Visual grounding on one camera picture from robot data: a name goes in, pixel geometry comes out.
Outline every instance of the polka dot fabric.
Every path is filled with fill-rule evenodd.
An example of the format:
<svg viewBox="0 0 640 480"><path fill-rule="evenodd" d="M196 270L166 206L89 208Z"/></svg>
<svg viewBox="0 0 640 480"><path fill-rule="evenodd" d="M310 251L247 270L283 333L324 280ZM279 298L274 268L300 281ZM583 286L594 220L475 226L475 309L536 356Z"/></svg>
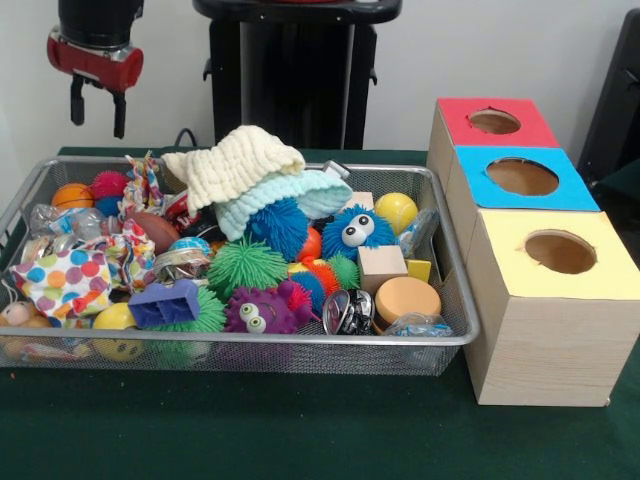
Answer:
<svg viewBox="0 0 640 480"><path fill-rule="evenodd" d="M10 271L16 286L55 327L88 328L84 317L110 305L111 274L102 252L67 250Z"/></svg>

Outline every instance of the blue puffer ball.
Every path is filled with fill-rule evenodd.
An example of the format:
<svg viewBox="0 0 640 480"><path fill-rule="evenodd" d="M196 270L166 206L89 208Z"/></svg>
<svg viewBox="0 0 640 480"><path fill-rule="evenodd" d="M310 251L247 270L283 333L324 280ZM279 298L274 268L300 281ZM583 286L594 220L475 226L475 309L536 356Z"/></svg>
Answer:
<svg viewBox="0 0 640 480"><path fill-rule="evenodd" d="M293 262L307 241L307 226L307 218L296 201L284 198L251 215L246 234Z"/></svg>
<svg viewBox="0 0 640 480"><path fill-rule="evenodd" d="M358 247L377 248L397 243L387 220L361 205L346 208L322 232L322 258L341 253L354 262Z"/></svg>
<svg viewBox="0 0 640 480"><path fill-rule="evenodd" d="M291 275L291 281L296 282L308 292L311 292L311 309L316 315L322 315L322 306L327 298L322 282L311 272L298 272Z"/></svg>
<svg viewBox="0 0 640 480"><path fill-rule="evenodd" d="M120 213L118 209L118 202L120 201L122 201L122 197L103 197L96 201L96 208L105 217L117 217Z"/></svg>

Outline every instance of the circular hole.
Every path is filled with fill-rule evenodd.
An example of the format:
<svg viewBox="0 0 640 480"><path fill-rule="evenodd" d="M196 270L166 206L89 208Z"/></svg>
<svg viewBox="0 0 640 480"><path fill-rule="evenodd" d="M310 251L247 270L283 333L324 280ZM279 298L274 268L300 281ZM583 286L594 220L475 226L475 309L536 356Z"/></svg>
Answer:
<svg viewBox="0 0 640 480"><path fill-rule="evenodd" d="M554 272L578 274L590 270L596 252L580 237L562 230L533 233L525 243L527 254Z"/></svg>
<svg viewBox="0 0 640 480"><path fill-rule="evenodd" d="M494 108L485 108L479 110L469 117L471 125L485 133L493 133L494 135L506 135L520 130L520 122L513 115L496 110Z"/></svg>
<svg viewBox="0 0 640 480"><path fill-rule="evenodd" d="M491 180L507 192L542 196L558 188L558 176L547 167L525 158L503 158L487 167Z"/></svg>

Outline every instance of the wooden block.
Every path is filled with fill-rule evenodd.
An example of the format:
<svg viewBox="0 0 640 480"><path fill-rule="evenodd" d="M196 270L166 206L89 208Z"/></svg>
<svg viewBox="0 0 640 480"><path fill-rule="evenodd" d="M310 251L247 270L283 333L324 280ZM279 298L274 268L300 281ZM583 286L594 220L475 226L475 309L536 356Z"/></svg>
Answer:
<svg viewBox="0 0 640 480"><path fill-rule="evenodd" d="M436 103L427 167L449 189L458 146L558 147L531 100L441 98Z"/></svg>
<svg viewBox="0 0 640 480"><path fill-rule="evenodd" d="M406 260L407 274L423 282L429 281L431 274L431 262L428 260Z"/></svg>
<svg viewBox="0 0 640 480"><path fill-rule="evenodd" d="M467 272L478 403L607 404L640 333L640 272L606 214L480 210Z"/></svg>
<svg viewBox="0 0 640 480"><path fill-rule="evenodd" d="M358 247L358 267L362 289L375 296L387 280L406 277L407 266L397 245L378 248Z"/></svg>
<svg viewBox="0 0 640 480"><path fill-rule="evenodd" d="M371 192L353 192L351 200L349 200L345 204L342 210L344 210L345 208L353 207L355 205L361 205L367 210L373 210L373 194Z"/></svg>
<svg viewBox="0 0 640 480"><path fill-rule="evenodd" d="M455 150L446 198L465 264L478 207L600 211L560 148Z"/></svg>

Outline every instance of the orange basketball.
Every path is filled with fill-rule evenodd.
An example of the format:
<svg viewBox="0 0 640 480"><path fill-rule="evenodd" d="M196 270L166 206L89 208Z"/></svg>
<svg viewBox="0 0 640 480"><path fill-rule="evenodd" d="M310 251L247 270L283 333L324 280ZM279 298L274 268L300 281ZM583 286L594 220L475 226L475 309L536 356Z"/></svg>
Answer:
<svg viewBox="0 0 640 480"><path fill-rule="evenodd" d="M93 207L93 194L91 187L82 183L67 183L60 187L53 196L51 205L66 210L68 208Z"/></svg>

